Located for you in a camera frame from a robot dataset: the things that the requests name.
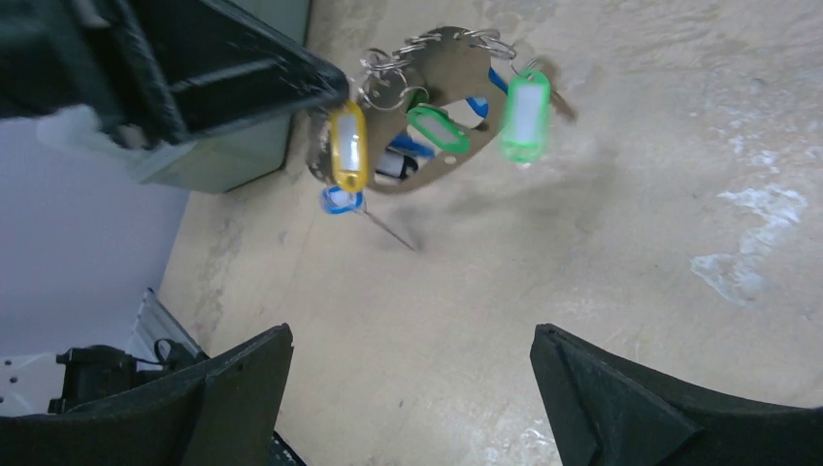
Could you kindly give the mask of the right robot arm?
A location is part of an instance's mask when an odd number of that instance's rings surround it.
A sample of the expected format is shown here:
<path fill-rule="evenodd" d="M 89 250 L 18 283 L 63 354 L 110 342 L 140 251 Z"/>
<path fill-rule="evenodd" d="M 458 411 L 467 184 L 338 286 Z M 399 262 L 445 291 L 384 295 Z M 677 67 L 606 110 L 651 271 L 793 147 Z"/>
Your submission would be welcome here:
<path fill-rule="evenodd" d="M 287 325 L 208 358 L 173 344 L 141 371 L 70 349 L 43 415 L 1 420 L 5 465 L 264 465 L 293 354 Z M 551 324 L 531 363 L 566 465 L 818 465 L 822 412 L 747 400 L 611 354 Z"/>

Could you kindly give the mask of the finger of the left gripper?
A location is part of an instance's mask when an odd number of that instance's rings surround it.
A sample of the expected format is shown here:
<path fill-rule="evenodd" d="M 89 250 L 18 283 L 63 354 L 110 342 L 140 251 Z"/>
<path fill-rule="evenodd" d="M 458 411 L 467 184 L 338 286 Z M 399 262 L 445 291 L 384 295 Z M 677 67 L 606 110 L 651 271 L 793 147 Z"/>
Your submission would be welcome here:
<path fill-rule="evenodd" d="M 5 1 L 1 116 L 85 105 L 118 145 L 334 107 L 346 75 L 230 1 Z"/>

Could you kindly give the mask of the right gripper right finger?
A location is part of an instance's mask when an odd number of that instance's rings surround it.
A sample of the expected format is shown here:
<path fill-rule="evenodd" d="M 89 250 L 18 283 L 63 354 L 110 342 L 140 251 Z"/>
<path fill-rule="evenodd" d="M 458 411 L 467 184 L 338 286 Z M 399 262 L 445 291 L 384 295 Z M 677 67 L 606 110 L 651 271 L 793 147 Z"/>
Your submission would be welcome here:
<path fill-rule="evenodd" d="M 530 359 L 565 465 L 819 465 L 822 411 L 679 380 L 553 324 Z"/>

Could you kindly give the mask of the metal keyring plate with keys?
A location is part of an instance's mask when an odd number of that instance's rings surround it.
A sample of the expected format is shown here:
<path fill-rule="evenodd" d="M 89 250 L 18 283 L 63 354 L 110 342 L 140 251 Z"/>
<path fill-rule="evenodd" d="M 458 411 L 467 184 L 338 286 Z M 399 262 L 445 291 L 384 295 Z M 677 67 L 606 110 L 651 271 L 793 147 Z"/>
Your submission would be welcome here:
<path fill-rule="evenodd" d="M 549 115 L 576 120 L 547 60 L 515 65 L 515 46 L 495 29 L 442 26 L 393 52 L 369 49 L 351 96 L 317 119 L 307 156 L 328 215 L 368 216 L 365 193 L 404 194 L 434 183 L 492 142 L 505 158 L 540 158 Z M 513 64 L 509 79 L 493 67 Z"/>

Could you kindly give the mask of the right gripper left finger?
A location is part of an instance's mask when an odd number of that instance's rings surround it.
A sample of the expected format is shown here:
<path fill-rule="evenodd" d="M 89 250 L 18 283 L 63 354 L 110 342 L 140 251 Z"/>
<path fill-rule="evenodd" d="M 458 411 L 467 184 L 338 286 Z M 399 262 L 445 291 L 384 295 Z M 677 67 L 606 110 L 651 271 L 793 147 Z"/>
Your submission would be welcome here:
<path fill-rule="evenodd" d="M 4 465 L 267 465 L 293 355 L 288 325 L 60 415 L 1 419 Z"/>

